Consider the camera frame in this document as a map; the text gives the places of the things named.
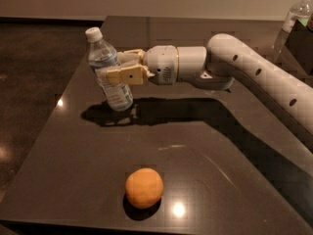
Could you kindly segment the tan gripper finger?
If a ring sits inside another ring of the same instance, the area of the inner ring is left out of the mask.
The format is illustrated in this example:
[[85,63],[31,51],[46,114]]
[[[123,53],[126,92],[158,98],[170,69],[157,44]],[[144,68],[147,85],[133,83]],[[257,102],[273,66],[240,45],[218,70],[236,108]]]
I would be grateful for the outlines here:
[[145,51],[142,49],[133,49],[117,53],[118,62],[121,65],[142,65]]
[[130,67],[109,67],[97,71],[100,81],[110,84],[131,84],[142,85],[154,74],[143,65],[133,65]]

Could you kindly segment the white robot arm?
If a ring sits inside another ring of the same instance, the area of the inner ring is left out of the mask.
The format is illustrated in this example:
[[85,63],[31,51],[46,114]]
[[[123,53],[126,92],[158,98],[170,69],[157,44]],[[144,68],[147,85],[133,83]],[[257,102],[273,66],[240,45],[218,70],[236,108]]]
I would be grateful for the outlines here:
[[112,85],[173,85],[226,90],[237,80],[306,146],[313,149],[313,88],[273,65],[238,38],[219,33],[206,46],[156,46],[121,52],[122,63],[98,70]]

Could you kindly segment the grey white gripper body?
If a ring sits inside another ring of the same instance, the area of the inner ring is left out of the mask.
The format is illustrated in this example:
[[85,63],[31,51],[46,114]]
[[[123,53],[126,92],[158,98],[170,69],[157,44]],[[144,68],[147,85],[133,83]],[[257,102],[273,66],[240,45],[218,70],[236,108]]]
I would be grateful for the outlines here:
[[172,85],[177,80],[178,51],[171,45],[155,46],[144,54],[144,65],[152,76],[149,81],[156,85]]

